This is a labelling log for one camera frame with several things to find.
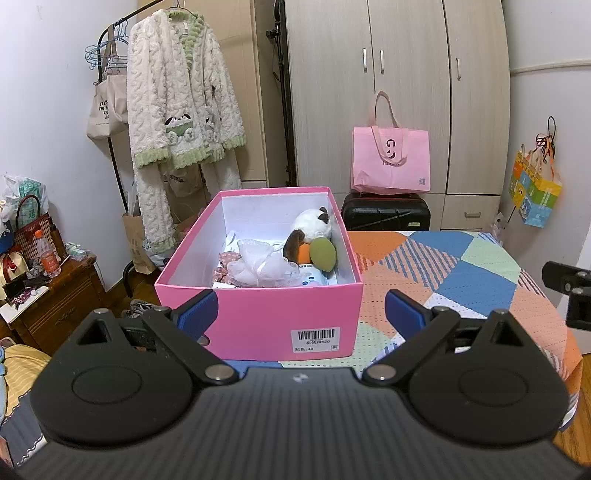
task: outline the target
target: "barcode label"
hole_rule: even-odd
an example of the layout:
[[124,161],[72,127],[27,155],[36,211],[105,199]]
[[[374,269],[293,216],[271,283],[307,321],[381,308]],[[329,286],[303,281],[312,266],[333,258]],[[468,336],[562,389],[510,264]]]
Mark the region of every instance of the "barcode label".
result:
[[294,353],[336,352],[339,350],[340,327],[315,330],[292,330]]

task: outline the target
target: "hanging bag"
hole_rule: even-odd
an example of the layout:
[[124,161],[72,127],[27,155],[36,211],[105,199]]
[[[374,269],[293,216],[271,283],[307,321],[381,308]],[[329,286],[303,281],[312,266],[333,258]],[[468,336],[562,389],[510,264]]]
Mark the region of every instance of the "hanging bag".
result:
[[119,70],[116,74],[108,73],[110,60],[118,57],[113,25],[108,31],[109,38],[102,61],[105,78],[95,86],[95,97],[86,127],[86,135],[94,140],[111,137],[127,128],[127,75]]
[[[24,227],[19,228],[18,225],[18,217],[21,213],[22,204],[25,203],[28,199],[33,199],[37,202],[37,218],[33,220],[31,223],[26,224]],[[54,251],[56,250],[56,246],[53,243],[53,238],[51,237],[51,226],[53,225],[53,221],[49,216],[49,213],[45,215],[41,215],[41,203],[39,199],[34,195],[27,195],[24,197],[20,203],[18,204],[17,210],[17,228],[14,233],[14,244],[18,245],[20,250],[25,257],[25,260],[28,262],[33,262],[38,260],[39,253],[37,252],[37,245],[35,243],[35,232],[37,230],[41,230],[43,232],[43,236],[49,241],[51,246],[53,247]]]
[[548,134],[535,139],[536,148],[525,155],[525,146],[515,156],[509,181],[509,195],[526,225],[543,228],[562,191],[554,162],[556,122],[548,118]]

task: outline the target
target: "barcode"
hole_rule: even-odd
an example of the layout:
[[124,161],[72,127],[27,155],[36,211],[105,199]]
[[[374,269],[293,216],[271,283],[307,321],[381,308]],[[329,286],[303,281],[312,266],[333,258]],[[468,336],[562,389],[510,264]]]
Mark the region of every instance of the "barcode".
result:
[[299,340],[324,340],[325,338],[335,338],[335,329],[300,330],[297,332],[297,336]]

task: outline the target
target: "pink tote bag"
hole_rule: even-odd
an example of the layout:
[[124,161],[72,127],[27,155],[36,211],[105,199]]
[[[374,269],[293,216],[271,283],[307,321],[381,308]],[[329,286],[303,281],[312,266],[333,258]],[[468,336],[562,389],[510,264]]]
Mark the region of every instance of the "pink tote bag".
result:
[[[376,104],[381,96],[388,102],[394,127],[376,125]],[[369,127],[353,129],[351,188],[392,195],[428,192],[430,187],[429,133],[400,128],[388,94],[380,90],[372,101]]]

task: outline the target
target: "wardrobe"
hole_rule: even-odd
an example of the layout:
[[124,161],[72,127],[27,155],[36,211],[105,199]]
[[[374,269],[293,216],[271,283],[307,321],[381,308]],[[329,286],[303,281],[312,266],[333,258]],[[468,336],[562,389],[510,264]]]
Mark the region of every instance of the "wardrobe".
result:
[[429,131],[431,229],[492,222],[509,137],[501,0],[286,0],[285,24],[299,185],[343,201],[353,127],[384,90],[402,126]]

